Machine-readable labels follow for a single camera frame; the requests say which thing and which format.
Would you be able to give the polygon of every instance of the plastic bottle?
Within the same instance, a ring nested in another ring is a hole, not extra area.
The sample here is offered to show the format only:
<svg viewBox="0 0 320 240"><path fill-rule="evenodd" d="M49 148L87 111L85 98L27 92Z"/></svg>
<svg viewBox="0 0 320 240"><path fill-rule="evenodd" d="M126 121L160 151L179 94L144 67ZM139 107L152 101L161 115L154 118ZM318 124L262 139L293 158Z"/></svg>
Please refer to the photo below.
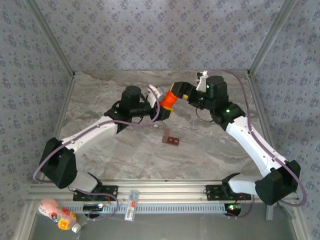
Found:
<svg viewBox="0 0 320 240"><path fill-rule="evenodd" d="M38 210L43 215L52 219L54 223L62 230L72 230L77 233L81 229L81 225L77 223L77 217L72 212L62 206L59 206L53 198L43 199Z"/></svg>

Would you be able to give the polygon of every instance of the patterned wallpaper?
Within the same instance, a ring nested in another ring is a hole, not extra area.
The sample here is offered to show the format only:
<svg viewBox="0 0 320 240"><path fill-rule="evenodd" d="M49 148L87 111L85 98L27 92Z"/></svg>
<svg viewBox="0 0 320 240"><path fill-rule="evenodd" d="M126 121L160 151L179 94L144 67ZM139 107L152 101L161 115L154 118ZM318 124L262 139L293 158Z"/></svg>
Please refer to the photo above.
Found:
<svg viewBox="0 0 320 240"><path fill-rule="evenodd" d="M280 153L297 160L320 240L320 2L299 0L256 74Z"/></svg>
<svg viewBox="0 0 320 240"><path fill-rule="evenodd" d="M282 0L37 0L75 71L248 69Z"/></svg>
<svg viewBox="0 0 320 240"><path fill-rule="evenodd" d="M1 0L0 9L0 240L8 240L68 79L24 2Z"/></svg>

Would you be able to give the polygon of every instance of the purple cable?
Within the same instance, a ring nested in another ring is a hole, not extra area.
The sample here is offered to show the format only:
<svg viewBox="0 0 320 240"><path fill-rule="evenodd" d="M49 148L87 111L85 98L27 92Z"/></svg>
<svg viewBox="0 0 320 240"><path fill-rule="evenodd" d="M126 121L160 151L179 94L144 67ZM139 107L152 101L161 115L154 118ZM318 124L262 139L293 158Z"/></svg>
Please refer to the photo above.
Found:
<svg viewBox="0 0 320 240"><path fill-rule="evenodd" d="M307 202L307 193L306 193L306 189L303 185L303 183L300 181L300 179L297 177L297 175L286 165L284 164L280 159L278 159L272 152L270 152L266 146L260 142L260 140L257 138L256 134L252 131L252 125L251 125L251 116L250 116L250 108L249 108L249 101L248 101L248 97L247 97L247 93L245 90L245 86L243 85L241 79L235 75L232 71L230 70L226 70L226 69L220 69L220 70L216 70L216 71L208 71L208 76L211 74L215 74L218 72L225 72L228 74L233 75L238 82L241 85L242 88L242 92L243 92L243 96L244 96L244 101L245 101L245 105L246 105L246 111L247 111L247 123L248 123L248 129L253 137L253 139L256 141L256 143L273 159L275 160L278 164L280 164L282 167L284 167L285 170L287 170L289 172L289 174L294 178L294 180L298 183L299 187L301 188L302 191L302 201L300 203L294 204L294 203L290 203L290 202L286 202L283 200L280 200L281 203L287 204L291 207L301 207L303 205L306 204Z"/></svg>
<svg viewBox="0 0 320 240"><path fill-rule="evenodd" d="M112 195L112 194L109 194L109 193L93 193L93 192L88 192L88 191L83 191L83 190L80 190L80 189L77 189L77 191L83 193L83 194L86 194L86 195L92 195L92 196L107 196L107 197L110 197L110 198L113 198L115 201L116 201L116 207L115 209L113 210L112 213L110 213L109 215L107 216L104 216L104 217L100 217L100 218L91 218L90 215L95 213L95 214L99 214L99 215L102 215L100 212L96 212L96 211L92 211L88 214L88 220L91 220L91 221L100 221L100 220L105 220L105 219L109 219L111 218L113 215L116 214L116 212L118 211L118 208L119 208L119 201L118 199Z"/></svg>

